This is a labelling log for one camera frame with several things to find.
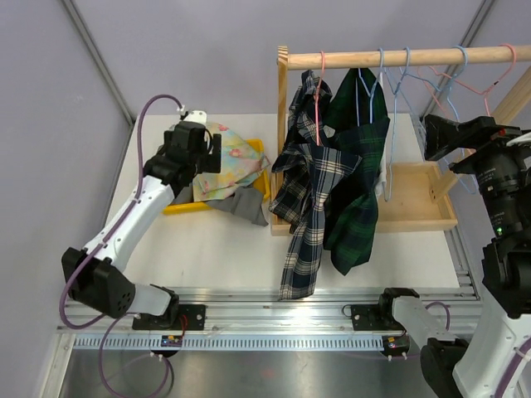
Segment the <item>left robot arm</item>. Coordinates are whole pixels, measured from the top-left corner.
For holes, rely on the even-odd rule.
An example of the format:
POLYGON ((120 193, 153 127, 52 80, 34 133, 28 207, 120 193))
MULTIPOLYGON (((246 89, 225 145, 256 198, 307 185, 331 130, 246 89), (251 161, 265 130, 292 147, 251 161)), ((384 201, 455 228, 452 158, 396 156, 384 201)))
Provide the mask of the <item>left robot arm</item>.
POLYGON ((220 172, 222 137, 203 122, 184 120, 163 134, 163 145, 139 173, 137 187, 112 221, 82 249, 69 248, 61 258, 71 298, 118 319, 128 313, 170 329, 180 318, 179 297, 171 289, 136 284, 124 270, 137 244, 162 210, 196 175, 220 172))

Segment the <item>dark green plaid skirt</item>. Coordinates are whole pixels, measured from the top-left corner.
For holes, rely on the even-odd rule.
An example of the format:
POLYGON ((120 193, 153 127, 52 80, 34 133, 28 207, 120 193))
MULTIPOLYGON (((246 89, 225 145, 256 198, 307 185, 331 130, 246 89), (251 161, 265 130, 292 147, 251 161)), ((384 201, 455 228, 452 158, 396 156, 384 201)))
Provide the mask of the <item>dark green plaid skirt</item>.
POLYGON ((361 158, 354 172, 344 178, 325 203, 324 248, 334 268, 343 275, 370 260, 378 222, 378 199, 374 185, 380 147, 376 120, 368 122, 367 96, 351 69, 330 102, 324 125, 334 130, 330 146, 361 158))

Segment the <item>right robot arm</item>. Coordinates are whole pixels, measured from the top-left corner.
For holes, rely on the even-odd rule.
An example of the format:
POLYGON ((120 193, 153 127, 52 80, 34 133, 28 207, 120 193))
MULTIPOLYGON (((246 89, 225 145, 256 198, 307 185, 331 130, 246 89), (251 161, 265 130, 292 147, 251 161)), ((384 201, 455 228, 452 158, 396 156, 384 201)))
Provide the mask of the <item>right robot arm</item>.
POLYGON ((530 132, 480 116, 459 123, 429 114, 425 158, 472 154, 449 169, 478 183, 494 238, 483 249, 480 320, 470 341, 445 330, 412 289, 387 288, 378 322, 399 324, 421 349, 421 371, 439 397, 510 397, 530 361, 530 132))

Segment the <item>white grey garment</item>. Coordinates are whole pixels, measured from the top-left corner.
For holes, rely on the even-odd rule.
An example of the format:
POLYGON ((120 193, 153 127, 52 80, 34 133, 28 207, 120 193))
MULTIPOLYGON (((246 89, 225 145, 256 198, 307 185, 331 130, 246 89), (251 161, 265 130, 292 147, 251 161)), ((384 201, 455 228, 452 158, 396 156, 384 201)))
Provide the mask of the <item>white grey garment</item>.
POLYGON ((378 139, 379 139, 379 147, 380 147, 378 174, 377 174, 377 179, 374 185, 374 192, 377 197, 380 197, 384 193, 386 185, 387 185, 386 148, 387 148, 387 133, 389 130, 390 123, 391 123, 391 120, 389 119, 388 116, 381 118, 376 122, 378 139))

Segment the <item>grey pleated skirt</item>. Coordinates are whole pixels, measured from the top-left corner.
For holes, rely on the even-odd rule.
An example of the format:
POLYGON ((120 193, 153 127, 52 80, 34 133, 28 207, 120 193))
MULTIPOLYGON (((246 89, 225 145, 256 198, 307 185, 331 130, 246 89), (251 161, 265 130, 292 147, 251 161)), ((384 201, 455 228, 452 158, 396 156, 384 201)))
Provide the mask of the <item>grey pleated skirt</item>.
POLYGON ((253 186, 238 187, 234 193, 225 199, 205 201, 203 204, 231 213, 242 219, 250 221, 257 226, 268 226, 262 210, 264 194, 253 186))

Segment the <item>pastel floral garment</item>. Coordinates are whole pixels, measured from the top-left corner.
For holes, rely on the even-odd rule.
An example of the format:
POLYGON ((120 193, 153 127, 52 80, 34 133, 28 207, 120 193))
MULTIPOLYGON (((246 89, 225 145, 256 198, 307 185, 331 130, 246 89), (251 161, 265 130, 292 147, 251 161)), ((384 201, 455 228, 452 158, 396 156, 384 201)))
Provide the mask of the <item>pastel floral garment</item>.
POLYGON ((251 185, 270 165, 262 150, 254 149, 227 126, 207 122, 207 129, 222 136, 221 172, 205 172, 194 178, 192 182, 194 202, 225 199, 238 187, 251 185))

